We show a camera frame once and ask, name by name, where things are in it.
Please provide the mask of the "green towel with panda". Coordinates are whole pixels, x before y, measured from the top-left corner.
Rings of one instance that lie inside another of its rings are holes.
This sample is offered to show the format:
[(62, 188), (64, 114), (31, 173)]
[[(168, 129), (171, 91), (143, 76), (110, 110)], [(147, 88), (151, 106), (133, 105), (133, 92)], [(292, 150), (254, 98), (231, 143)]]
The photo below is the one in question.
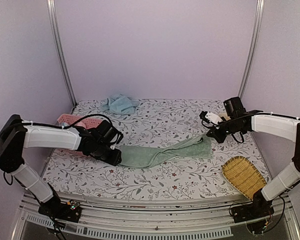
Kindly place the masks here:
[(211, 139), (199, 135), (165, 148), (122, 145), (120, 167), (148, 169), (177, 157), (210, 158), (212, 155)]

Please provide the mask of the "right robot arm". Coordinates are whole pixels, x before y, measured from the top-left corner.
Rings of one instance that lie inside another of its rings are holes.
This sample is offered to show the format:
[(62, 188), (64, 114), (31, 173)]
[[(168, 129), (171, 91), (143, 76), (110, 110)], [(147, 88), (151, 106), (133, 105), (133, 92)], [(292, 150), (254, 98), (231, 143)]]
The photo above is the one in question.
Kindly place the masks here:
[(223, 102), (225, 114), (203, 111), (202, 124), (207, 136), (223, 143), (227, 137), (252, 133), (266, 166), (272, 174), (269, 182), (262, 177), (247, 157), (235, 156), (222, 166), (222, 174), (247, 199), (248, 213), (259, 218), (279, 195), (291, 191), (300, 183), (300, 117), (262, 110), (246, 110), (240, 97)]

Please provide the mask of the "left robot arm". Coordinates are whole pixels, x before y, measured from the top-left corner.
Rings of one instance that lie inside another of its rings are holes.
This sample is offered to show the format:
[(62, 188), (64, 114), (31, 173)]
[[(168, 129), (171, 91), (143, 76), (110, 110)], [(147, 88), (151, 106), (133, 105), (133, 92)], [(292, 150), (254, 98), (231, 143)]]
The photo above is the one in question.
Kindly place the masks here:
[(122, 161), (122, 153), (115, 146), (122, 138), (123, 133), (102, 114), (64, 120), (58, 125), (24, 120), (13, 114), (0, 130), (0, 170), (33, 194), (53, 217), (60, 217), (65, 210), (58, 194), (28, 164), (24, 152), (69, 150), (116, 166)]

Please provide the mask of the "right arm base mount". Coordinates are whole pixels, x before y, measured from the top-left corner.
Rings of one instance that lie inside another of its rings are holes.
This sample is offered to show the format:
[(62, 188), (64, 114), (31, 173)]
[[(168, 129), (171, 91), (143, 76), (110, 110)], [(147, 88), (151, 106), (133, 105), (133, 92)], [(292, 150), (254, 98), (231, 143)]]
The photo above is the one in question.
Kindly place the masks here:
[(258, 208), (255, 207), (253, 203), (242, 204), (235, 202), (229, 208), (229, 214), (235, 223), (267, 217), (273, 215), (274, 212), (274, 208), (271, 204)]

